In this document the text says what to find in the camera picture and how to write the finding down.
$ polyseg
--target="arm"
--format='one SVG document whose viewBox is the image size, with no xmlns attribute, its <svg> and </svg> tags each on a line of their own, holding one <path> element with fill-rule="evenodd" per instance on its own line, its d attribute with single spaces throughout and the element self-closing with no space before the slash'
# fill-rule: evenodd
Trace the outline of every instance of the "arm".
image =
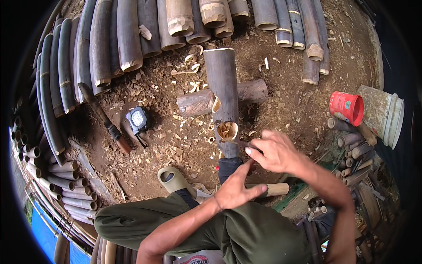
<svg viewBox="0 0 422 264">
<path fill-rule="evenodd" d="M 349 190 L 328 170 L 310 162 L 298 152 L 289 137 L 277 131 L 262 131 L 262 139 L 251 144 L 264 152 L 246 148 L 251 158 L 264 169 L 295 175 L 314 189 L 321 198 L 337 209 L 331 230 L 326 263 L 356 263 L 354 204 Z"/>
<path fill-rule="evenodd" d="M 245 188 L 245 178 L 253 163 L 254 160 L 250 160 L 238 167 L 213 198 L 158 226 L 139 245 L 136 264 L 161 264 L 164 254 L 181 244 L 218 212 L 239 207 L 264 193 L 266 185 Z"/>
</svg>

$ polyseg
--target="plastic container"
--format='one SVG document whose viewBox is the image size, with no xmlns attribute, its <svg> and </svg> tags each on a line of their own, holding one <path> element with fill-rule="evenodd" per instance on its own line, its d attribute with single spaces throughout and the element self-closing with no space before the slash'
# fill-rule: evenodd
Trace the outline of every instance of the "plastic container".
<svg viewBox="0 0 422 264">
<path fill-rule="evenodd" d="M 404 116 L 404 100 L 397 94 L 361 85 L 357 90 L 365 105 L 364 124 L 371 129 L 384 145 L 395 148 L 400 136 Z"/>
<path fill-rule="evenodd" d="M 330 112 L 333 116 L 358 126 L 363 118 L 363 100 L 360 95 L 333 92 L 330 97 Z"/>
</svg>

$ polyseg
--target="red plastic cup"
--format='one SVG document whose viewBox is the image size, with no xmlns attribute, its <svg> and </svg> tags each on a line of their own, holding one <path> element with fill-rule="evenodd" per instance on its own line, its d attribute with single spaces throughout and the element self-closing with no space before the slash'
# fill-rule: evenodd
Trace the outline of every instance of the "red plastic cup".
<svg viewBox="0 0 422 264">
<path fill-rule="evenodd" d="M 333 92 L 330 97 L 330 112 L 336 118 L 358 126 L 363 118 L 363 99 L 360 95 Z"/>
</svg>

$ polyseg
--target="person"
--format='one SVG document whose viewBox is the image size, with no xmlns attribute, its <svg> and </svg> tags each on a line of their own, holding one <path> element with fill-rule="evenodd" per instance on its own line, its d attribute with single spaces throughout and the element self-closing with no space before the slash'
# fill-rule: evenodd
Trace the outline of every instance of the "person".
<svg viewBox="0 0 422 264">
<path fill-rule="evenodd" d="M 177 263 L 308 263 L 304 232 L 275 210 L 252 202 L 266 185 L 245 188 L 254 162 L 276 173 L 287 172 L 310 185 L 336 210 L 324 261 L 356 263 L 354 203 L 349 190 L 326 169 L 299 153 L 288 136 L 262 131 L 246 148 L 252 158 L 220 159 L 221 188 L 198 204 L 183 188 L 167 198 L 116 204 L 98 212 L 95 228 L 105 240 L 138 250 L 137 264 L 162 263 L 165 254 Z M 166 174 L 165 181 L 174 177 Z"/>
</svg>

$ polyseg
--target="hand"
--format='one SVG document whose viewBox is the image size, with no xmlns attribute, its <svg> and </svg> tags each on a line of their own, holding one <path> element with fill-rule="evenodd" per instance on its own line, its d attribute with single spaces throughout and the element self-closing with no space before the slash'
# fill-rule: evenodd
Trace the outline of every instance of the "hand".
<svg viewBox="0 0 422 264">
<path fill-rule="evenodd" d="M 253 168 L 254 163 L 254 160 L 249 160 L 240 165 L 214 195 L 222 210 L 239 207 L 267 190 L 265 184 L 256 185 L 250 189 L 245 188 L 246 175 Z"/>
<path fill-rule="evenodd" d="M 245 148 L 246 153 L 269 171 L 295 174 L 296 169 L 307 162 L 289 137 L 277 131 L 263 130 L 262 139 L 253 139 L 251 144 L 262 150 L 264 155 L 250 147 Z"/>
</svg>

